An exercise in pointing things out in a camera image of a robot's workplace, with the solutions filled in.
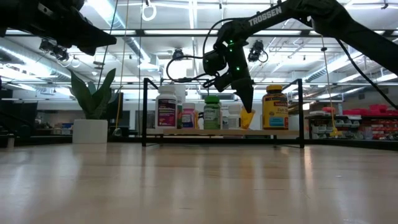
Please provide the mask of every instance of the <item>wooden shelf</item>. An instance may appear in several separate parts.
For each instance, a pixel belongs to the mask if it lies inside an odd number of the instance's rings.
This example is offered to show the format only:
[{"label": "wooden shelf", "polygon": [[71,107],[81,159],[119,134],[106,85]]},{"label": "wooden shelf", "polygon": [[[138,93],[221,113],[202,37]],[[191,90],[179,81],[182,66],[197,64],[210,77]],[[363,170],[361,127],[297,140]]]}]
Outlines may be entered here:
[{"label": "wooden shelf", "polygon": [[147,134],[212,135],[212,136],[298,136],[299,131],[286,130],[199,130],[199,129],[147,129]]}]

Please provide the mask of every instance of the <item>wooden floor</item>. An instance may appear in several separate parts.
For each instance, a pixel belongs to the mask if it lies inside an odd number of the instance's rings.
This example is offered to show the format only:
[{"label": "wooden floor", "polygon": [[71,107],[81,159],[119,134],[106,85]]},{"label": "wooden floor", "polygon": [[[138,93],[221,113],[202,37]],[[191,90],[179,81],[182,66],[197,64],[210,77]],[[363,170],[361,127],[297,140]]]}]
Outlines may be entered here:
[{"label": "wooden floor", "polygon": [[310,146],[0,151],[0,223],[393,223],[398,153]]}]

